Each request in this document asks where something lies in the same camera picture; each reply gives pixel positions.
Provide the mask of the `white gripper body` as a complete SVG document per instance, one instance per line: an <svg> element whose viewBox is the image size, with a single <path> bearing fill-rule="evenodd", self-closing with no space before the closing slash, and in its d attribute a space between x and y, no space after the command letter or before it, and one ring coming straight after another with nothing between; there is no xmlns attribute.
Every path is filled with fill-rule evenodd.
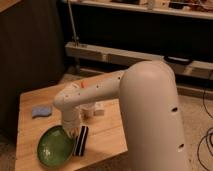
<svg viewBox="0 0 213 171"><path fill-rule="evenodd" d="M75 138L79 135L80 119L62 119L62 127L70 138Z"/></svg>

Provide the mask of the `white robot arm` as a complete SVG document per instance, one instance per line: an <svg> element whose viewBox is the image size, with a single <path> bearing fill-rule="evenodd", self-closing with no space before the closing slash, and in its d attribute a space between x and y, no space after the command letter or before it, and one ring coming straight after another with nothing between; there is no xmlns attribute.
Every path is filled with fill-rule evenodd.
<svg viewBox="0 0 213 171"><path fill-rule="evenodd" d="M162 61L143 61L80 88L72 83L54 98L61 123L77 134L82 104L117 99L132 171L189 171L175 74Z"/></svg>

